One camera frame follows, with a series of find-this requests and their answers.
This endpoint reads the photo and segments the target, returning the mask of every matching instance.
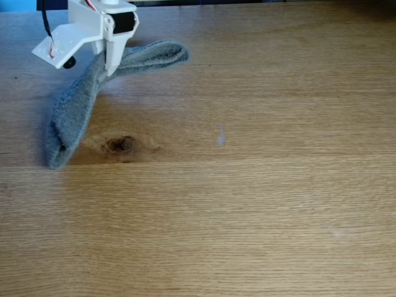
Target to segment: small debris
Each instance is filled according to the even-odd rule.
[[[220,136],[217,140],[217,143],[219,144],[219,146],[223,146],[225,145],[225,141],[226,141],[226,135],[225,135],[225,131],[222,125],[217,125],[219,130],[220,130]]]

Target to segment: black screw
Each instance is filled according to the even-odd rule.
[[[71,57],[70,59],[67,60],[66,63],[63,64],[63,68],[65,69],[70,69],[75,65],[75,58]]]

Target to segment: black wire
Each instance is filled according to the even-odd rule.
[[[43,15],[43,22],[44,22],[44,28],[48,34],[49,37],[51,37],[51,39],[54,41],[54,38],[52,37],[51,34],[51,29],[50,29],[50,23],[48,23],[48,19],[47,19],[47,10],[45,7],[45,0],[41,0],[41,14]]]

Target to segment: wooden tabletop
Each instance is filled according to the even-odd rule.
[[[1,14],[0,296],[394,297],[396,21],[371,12],[139,9],[131,46],[192,61],[110,82],[61,171],[43,127],[92,53],[53,69],[40,13]]]

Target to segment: folded towel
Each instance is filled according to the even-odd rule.
[[[108,77],[105,52],[95,56],[85,72],[56,100],[46,132],[46,161],[51,169],[67,164],[88,127],[97,94],[109,80],[167,69],[189,59],[178,41],[159,41],[142,48],[126,48],[116,72]]]

